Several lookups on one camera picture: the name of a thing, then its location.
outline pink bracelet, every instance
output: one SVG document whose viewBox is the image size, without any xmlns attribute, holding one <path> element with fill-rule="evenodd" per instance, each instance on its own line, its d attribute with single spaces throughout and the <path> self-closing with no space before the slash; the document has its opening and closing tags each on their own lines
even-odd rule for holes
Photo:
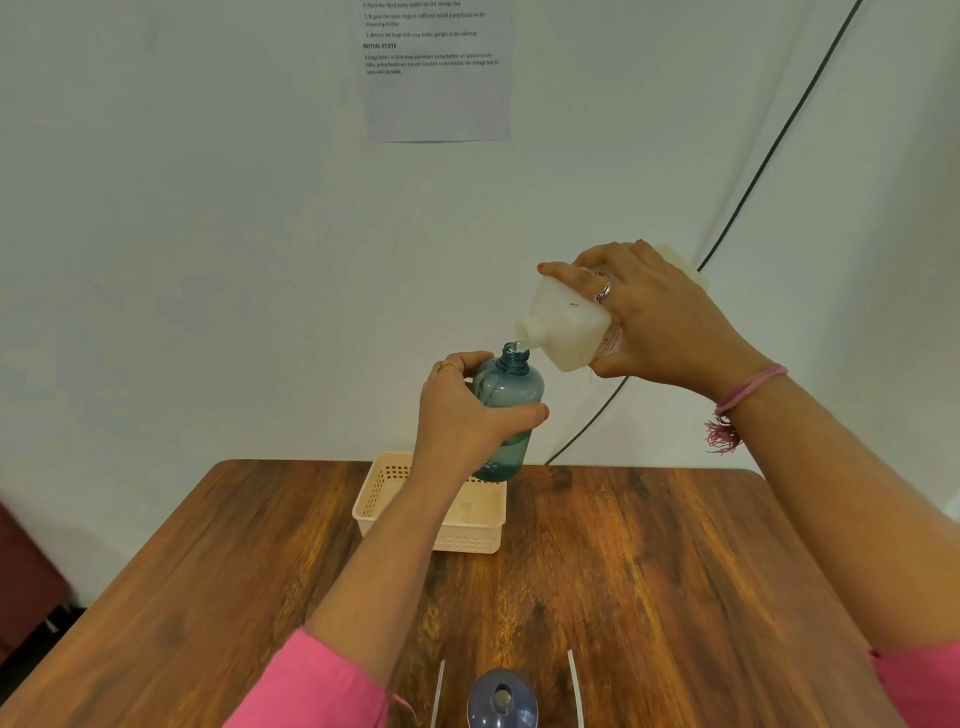
<svg viewBox="0 0 960 728">
<path fill-rule="evenodd" d="M 716 409 L 713 410 L 713 416 L 716 419 L 707 423 L 707 444 L 715 448 L 712 452 L 725 455 L 736 450 L 742 440 L 740 440 L 740 433 L 736 431 L 736 427 L 727 417 L 727 413 L 770 379 L 785 375 L 788 371 L 782 364 L 771 364 L 759 374 L 751 376 L 743 384 L 733 387 L 728 395 L 717 402 Z"/>
</svg>

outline bottle cap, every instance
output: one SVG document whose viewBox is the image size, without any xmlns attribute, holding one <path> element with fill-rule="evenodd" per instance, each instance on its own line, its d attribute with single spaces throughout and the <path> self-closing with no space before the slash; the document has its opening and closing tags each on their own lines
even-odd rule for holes
<svg viewBox="0 0 960 728">
<path fill-rule="evenodd" d="M 528 316 L 516 322 L 516 340 L 528 349 L 538 349 L 546 343 L 546 327 L 536 316 Z"/>
<path fill-rule="evenodd" d="M 508 669 L 482 674 L 467 702 L 469 728 L 537 728 L 538 713 L 533 691 Z"/>
</svg>

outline plastic basket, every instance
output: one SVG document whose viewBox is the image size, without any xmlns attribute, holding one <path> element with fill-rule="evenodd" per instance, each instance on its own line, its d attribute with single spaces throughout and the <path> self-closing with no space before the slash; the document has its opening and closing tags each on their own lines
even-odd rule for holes
<svg viewBox="0 0 960 728">
<path fill-rule="evenodd" d="M 371 465 L 357 500 L 353 517 L 364 536 L 383 513 L 410 474 L 413 455 L 408 452 L 384 452 Z M 507 522 L 507 484 L 487 483 L 472 477 L 460 489 L 446 512 L 440 527 L 436 551 L 496 553 L 500 533 Z"/>
</svg>

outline pink shirt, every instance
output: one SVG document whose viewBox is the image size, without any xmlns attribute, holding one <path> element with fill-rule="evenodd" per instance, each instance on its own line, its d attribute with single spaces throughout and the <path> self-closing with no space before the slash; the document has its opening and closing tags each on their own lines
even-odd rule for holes
<svg viewBox="0 0 960 728">
<path fill-rule="evenodd" d="M 871 659 L 910 728 L 960 724 L 960 643 Z M 224 728 L 383 728 L 387 703 L 363 670 L 299 629 Z"/>
<path fill-rule="evenodd" d="M 387 693 L 302 629 L 267 665 L 224 728 L 382 728 Z"/>
</svg>

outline silver ring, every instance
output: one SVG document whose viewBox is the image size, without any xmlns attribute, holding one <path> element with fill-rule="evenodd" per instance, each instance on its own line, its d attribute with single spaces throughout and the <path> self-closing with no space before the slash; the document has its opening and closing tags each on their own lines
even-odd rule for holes
<svg viewBox="0 0 960 728">
<path fill-rule="evenodd" d="M 600 293 L 598 293 L 596 296 L 593 297 L 593 300 L 594 300 L 596 303 L 602 303 L 603 300 L 610 295 L 610 289 L 611 289 L 611 284 L 612 284 L 612 283 L 613 283 L 612 280 L 607 280 L 607 285 L 605 285 L 605 286 L 603 287 L 603 290 L 600 291 Z"/>
</svg>

